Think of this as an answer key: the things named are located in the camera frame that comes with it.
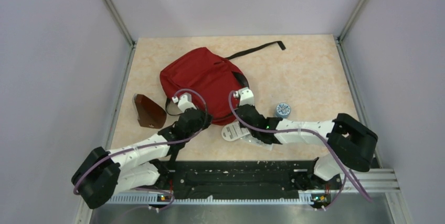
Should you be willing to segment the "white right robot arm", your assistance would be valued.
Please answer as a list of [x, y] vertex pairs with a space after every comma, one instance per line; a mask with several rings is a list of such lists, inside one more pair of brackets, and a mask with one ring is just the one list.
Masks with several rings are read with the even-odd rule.
[[339, 113], [330, 121], [298, 122], [266, 118], [253, 105], [242, 105], [235, 114], [241, 126], [265, 144], [325, 146], [329, 153], [316, 158], [308, 171], [308, 182], [314, 188], [322, 188], [347, 169], [368, 172], [371, 168], [378, 136], [349, 114]]

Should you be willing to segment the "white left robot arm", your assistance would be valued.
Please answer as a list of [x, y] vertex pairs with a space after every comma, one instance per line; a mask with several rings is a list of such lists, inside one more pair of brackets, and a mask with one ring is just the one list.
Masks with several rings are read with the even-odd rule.
[[136, 144], [113, 150], [94, 148], [71, 178], [73, 193], [96, 209], [126, 190], [164, 188], [179, 151], [207, 129], [212, 119], [207, 111], [187, 109], [172, 125]]

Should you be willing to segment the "red student backpack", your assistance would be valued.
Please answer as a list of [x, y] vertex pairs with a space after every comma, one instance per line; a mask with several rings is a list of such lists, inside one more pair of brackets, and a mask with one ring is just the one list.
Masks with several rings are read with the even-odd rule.
[[201, 99], [198, 99], [195, 105], [213, 117], [213, 125], [224, 126], [232, 123], [236, 118], [229, 108], [229, 93], [248, 88], [249, 83], [244, 73], [231, 60], [273, 44], [278, 44], [281, 50], [286, 50], [284, 43], [278, 40], [237, 52], [226, 58], [214, 54], [206, 47], [196, 48], [184, 54], [160, 72], [160, 83], [167, 96], [166, 113], [172, 115], [168, 107], [176, 91], [191, 89], [204, 98], [206, 105]]

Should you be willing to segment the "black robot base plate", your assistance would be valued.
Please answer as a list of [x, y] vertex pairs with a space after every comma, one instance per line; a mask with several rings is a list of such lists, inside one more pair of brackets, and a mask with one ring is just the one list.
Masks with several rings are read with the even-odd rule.
[[314, 161], [176, 161], [168, 180], [152, 186], [176, 199], [296, 199], [309, 190], [334, 191], [339, 175], [328, 181], [309, 175]]

